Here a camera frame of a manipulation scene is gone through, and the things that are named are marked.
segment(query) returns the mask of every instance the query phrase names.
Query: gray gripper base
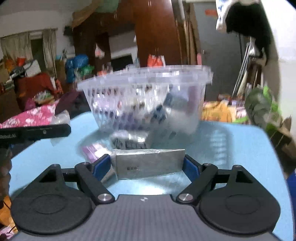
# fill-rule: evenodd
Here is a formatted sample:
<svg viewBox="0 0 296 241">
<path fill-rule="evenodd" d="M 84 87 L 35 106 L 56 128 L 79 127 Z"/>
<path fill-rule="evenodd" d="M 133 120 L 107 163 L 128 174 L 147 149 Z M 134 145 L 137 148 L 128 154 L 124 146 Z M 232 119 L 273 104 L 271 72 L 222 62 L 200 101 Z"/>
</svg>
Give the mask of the gray gripper base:
<svg viewBox="0 0 296 241">
<path fill-rule="evenodd" d="M 13 241 L 278 241 L 272 234 L 234 237 L 208 227 L 193 207 L 170 195 L 120 195 L 99 205 L 80 227 L 64 234 L 37 237 L 20 232 Z"/>
</svg>

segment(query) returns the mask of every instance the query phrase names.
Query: plastic basket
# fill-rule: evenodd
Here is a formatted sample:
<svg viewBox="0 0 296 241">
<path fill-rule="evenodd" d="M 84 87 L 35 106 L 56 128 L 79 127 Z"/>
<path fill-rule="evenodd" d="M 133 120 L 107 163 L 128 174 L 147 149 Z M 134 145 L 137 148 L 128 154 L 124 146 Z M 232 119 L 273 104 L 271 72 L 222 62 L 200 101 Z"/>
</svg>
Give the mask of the plastic basket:
<svg viewBox="0 0 296 241">
<path fill-rule="evenodd" d="M 77 84 L 102 131 L 154 131 L 163 137 L 195 132 L 205 85 L 206 66 L 166 66 L 117 71 Z"/>
</svg>

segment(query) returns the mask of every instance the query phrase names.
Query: pink cloth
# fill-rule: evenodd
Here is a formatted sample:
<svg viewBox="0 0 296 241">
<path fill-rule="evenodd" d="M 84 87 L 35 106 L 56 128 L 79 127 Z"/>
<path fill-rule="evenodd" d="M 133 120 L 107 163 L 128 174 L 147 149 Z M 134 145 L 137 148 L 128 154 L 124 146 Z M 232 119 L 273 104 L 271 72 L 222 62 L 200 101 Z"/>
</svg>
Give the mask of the pink cloth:
<svg viewBox="0 0 296 241">
<path fill-rule="evenodd" d="M 1 128 L 27 127 L 27 126 L 46 126 L 49 125 L 54 116 L 55 107 L 58 100 L 52 105 L 43 105 L 38 108 L 27 110 L 19 115 L 11 117 L 0 124 Z"/>
</svg>

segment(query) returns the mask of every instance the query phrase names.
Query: red sticker on door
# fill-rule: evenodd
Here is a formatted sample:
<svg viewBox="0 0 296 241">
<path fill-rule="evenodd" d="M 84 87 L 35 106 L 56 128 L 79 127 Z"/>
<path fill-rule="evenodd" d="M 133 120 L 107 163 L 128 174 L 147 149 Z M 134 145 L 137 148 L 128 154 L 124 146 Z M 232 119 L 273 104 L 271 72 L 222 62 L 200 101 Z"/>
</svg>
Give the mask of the red sticker on door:
<svg viewBox="0 0 296 241">
<path fill-rule="evenodd" d="M 207 16 L 218 17 L 218 13 L 216 9 L 206 9 L 205 14 Z"/>
</svg>

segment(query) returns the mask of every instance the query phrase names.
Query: hand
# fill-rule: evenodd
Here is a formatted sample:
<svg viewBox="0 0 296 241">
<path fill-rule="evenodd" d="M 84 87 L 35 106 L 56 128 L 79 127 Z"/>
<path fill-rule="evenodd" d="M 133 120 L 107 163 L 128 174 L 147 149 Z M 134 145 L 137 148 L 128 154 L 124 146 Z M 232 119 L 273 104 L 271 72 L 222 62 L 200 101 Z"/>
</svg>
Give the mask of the hand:
<svg viewBox="0 0 296 241">
<path fill-rule="evenodd" d="M 0 201 L 8 195 L 12 153 L 9 149 L 0 148 Z"/>
</svg>

